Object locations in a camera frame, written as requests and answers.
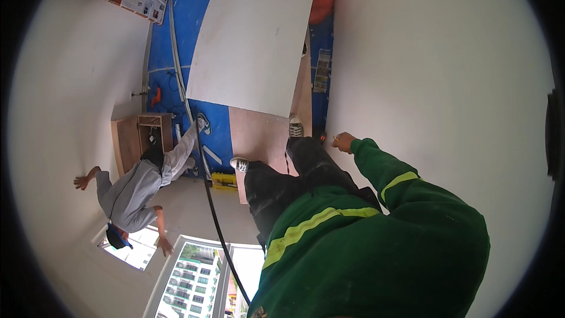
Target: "white wall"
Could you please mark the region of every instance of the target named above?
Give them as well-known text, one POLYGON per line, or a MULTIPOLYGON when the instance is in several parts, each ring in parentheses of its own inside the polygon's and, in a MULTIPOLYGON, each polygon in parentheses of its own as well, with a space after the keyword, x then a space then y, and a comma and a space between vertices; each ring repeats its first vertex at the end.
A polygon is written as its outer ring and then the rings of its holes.
MULTIPOLYGON (((80 317, 141 317, 164 257, 145 272, 90 241, 106 223, 95 182, 72 181, 94 165, 117 179, 109 121, 141 111, 148 20, 103 0, 43 0, 16 67, 9 109, 10 176, 25 234, 56 292, 80 317)), ((214 192, 226 240, 256 242, 237 193, 214 192)), ((202 184, 181 179, 153 200, 169 241, 217 239, 202 184)))
MULTIPOLYGON (((494 316, 544 232, 549 55, 526 0, 336 0, 328 135, 370 137, 486 219, 469 317, 494 316)), ((328 150, 359 186, 353 157, 328 150)))

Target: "sneaker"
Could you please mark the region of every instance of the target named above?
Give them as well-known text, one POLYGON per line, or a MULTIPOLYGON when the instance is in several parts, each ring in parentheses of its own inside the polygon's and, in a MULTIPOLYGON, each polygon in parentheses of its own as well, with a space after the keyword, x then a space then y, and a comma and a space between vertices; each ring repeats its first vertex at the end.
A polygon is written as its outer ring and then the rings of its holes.
POLYGON ((200 129, 200 131, 203 131, 206 135, 210 135, 212 133, 212 127, 210 126, 210 122, 208 122, 208 118, 206 118, 204 113, 199 113, 196 116, 196 120, 203 121, 198 123, 198 128, 200 129))
POLYGON ((242 173, 247 173, 249 160, 244 158, 233 158, 230 160, 230 166, 242 173))
POLYGON ((290 138, 302 138, 304 136, 302 122, 297 116, 291 116, 288 120, 288 136, 290 138))
POLYGON ((190 168, 190 170, 192 171, 192 174, 194 174, 195 177, 198 177, 198 162, 196 162, 196 158, 194 156, 189 157, 187 160, 190 159, 194 160, 194 166, 190 168))

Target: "black pants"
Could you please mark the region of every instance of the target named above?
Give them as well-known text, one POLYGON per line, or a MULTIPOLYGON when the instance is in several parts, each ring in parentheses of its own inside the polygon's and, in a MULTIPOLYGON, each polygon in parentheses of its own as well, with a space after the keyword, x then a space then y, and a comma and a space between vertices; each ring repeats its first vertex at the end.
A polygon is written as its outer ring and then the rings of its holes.
POLYGON ((275 222, 286 208, 315 187, 342 187, 350 194, 378 207, 370 188, 359 190, 349 173, 340 169, 313 138, 289 138, 286 153, 292 160, 298 177, 280 174, 261 161, 251 161, 245 175, 247 203, 259 230, 257 239, 261 244, 265 243, 275 222))
POLYGON ((159 146, 152 145, 141 155, 140 160, 150 161, 153 165, 159 168, 159 173, 163 172, 163 163, 165 155, 163 154, 163 149, 159 146))

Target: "yellow toolbox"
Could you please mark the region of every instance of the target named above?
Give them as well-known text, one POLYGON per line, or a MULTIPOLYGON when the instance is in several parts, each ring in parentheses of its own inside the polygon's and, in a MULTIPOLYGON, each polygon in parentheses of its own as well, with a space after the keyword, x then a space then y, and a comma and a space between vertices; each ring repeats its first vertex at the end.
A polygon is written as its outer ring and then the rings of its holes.
POLYGON ((235 174, 212 173, 212 188, 237 190, 237 181, 235 174))

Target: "black cap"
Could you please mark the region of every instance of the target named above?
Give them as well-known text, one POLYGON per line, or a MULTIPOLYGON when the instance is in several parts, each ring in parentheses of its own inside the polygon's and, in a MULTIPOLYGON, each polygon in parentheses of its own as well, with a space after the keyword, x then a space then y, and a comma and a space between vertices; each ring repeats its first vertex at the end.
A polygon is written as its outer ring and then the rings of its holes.
POLYGON ((116 249, 124 248, 125 243, 122 240, 122 237, 118 235, 116 232, 112 231, 111 229, 106 230, 106 238, 110 245, 116 249))

